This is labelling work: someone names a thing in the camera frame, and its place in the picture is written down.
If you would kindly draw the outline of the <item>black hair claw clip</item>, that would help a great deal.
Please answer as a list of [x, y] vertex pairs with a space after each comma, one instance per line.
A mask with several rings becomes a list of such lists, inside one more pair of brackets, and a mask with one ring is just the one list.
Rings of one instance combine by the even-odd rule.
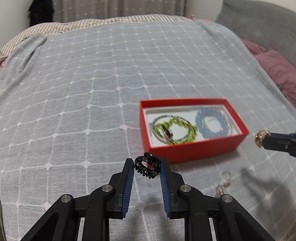
[[160, 173], [161, 160], [155, 155], [145, 152], [143, 156], [138, 156], [135, 159], [134, 168], [142, 176], [153, 179]]

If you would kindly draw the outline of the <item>pink blanket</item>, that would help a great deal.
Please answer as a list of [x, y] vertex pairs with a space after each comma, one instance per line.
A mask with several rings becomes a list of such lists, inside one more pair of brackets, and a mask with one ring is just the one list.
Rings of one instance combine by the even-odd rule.
[[279, 52], [267, 50], [258, 44], [242, 38], [240, 40], [295, 108], [295, 67]]

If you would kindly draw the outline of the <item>red open box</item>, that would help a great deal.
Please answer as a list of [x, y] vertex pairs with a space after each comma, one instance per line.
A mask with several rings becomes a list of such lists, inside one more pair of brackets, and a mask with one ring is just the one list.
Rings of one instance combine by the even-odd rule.
[[234, 151], [249, 134], [225, 98], [142, 100], [139, 125], [144, 150], [171, 164]]

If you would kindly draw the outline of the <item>grey checked bedspread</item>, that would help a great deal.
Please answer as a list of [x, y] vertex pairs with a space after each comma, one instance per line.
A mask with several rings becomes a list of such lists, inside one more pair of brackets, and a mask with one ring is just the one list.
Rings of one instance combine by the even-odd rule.
[[139, 102], [226, 98], [250, 134], [236, 151], [172, 166], [231, 194], [276, 240], [295, 228], [295, 158], [254, 143], [295, 131], [295, 109], [227, 28], [115, 23], [22, 42], [1, 70], [1, 202], [20, 240], [63, 194], [91, 193], [143, 154]]

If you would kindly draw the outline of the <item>grey pillow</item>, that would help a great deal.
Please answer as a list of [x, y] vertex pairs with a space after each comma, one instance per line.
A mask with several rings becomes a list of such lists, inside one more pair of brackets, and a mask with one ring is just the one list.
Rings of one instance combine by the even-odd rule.
[[263, 1], [224, 1], [216, 23], [295, 66], [295, 12]]

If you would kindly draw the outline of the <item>striped bed sheet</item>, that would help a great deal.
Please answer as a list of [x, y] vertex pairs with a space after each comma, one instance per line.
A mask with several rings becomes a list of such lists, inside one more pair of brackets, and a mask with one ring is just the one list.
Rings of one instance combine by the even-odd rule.
[[114, 23], [148, 23], [148, 22], [193, 22], [196, 19], [186, 18], [184, 16], [172, 16], [172, 15], [135, 15], [135, 16], [120, 16], [108, 19], [85, 19], [79, 21], [73, 21], [69, 23], [41, 23], [34, 25], [22, 31], [13, 39], [9, 40], [1, 48], [1, 60], [6, 59], [16, 47], [24, 40], [28, 39], [34, 34], [41, 34], [44, 36], [58, 35], [67, 32], [73, 32], [77, 30], [83, 30], [86, 28], [97, 27], [102, 25], [109, 25]]

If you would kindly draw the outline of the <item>grey dotted curtain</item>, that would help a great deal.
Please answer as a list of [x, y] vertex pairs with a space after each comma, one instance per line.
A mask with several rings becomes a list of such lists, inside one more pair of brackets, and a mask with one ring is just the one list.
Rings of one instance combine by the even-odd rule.
[[59, 0], [53, 1], [54, 21], [67, 23], [83, 19], [108, 19], [147, 14], [185, 13], [182, 0]]

